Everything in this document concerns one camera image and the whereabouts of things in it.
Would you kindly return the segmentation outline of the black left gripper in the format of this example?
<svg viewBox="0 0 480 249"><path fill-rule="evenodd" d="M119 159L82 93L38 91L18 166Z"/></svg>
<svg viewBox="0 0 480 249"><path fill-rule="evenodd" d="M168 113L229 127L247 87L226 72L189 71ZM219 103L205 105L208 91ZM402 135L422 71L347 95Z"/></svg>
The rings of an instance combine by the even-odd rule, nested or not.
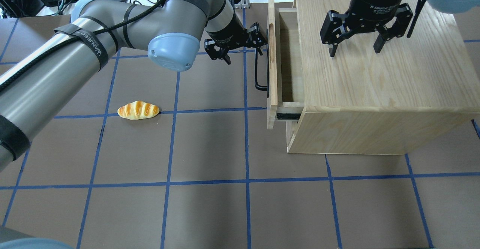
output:
<svg viewBox="0 0 480 249"><path fill-rule="evenodd" d="M204 41L206 54L211 60L223 60L227 65L231 65L229 49L254 48L262 56L262 47L269 43L266 32L262 30L259 23L253 23L245 29L237 16L233 16L222 28L214 27L214 21L211 20L205 30L212 39Z"/></svg>

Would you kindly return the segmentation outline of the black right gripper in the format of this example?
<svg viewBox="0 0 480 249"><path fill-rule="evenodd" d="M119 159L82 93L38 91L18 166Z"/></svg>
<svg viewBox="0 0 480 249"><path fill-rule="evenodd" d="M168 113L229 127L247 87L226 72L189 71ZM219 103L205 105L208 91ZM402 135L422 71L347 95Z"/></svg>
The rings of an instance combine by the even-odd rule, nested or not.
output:
<svg viewBox="0 0 480 249"><path fill-rule="evenodd" d="M376 54L379 54L387 41L392 38L403 37L410 24L413 12L408 3L402 0L351 0L348 10L341 14L330 10L327 12L322 28L319 32L321 41L331 45L329 56L335 57L338 45L351 37L348 30L357 27L372 27L379 35L373 45ZM384 24L392 19L395 22L391 27Z"/></svg>

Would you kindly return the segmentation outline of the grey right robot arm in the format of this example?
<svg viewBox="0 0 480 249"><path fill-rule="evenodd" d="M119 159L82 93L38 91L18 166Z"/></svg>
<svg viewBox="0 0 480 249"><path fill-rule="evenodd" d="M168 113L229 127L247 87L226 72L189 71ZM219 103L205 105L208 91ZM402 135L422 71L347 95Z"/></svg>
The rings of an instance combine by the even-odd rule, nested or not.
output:
<svg viewBox="0 0 480 249"><path fill-rule="evenodd" d="M338 45L362 33L378 32L374 50L378 54L394 37L411 37L418 17L429 2L443 13L461 13L479 6L479 0L350 0L345 13L330 10L319 32L323 44L330 45L334 57Z"/></svg>

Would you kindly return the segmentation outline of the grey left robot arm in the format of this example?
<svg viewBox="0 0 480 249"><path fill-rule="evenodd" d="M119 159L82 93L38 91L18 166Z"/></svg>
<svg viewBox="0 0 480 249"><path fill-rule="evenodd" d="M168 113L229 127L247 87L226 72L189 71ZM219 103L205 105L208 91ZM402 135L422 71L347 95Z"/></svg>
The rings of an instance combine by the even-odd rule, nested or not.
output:
<svg viewBox="0 0 480 249"><path fill-rule="evenodd" d="M229 0L159 0L146 6L79 0L71 22L1 75L1 169L21 157L33 138L122 47L145 50L158 66L189 70L201 48L230 63L228 52L261 51L267 35L245 28Z"/></svg>

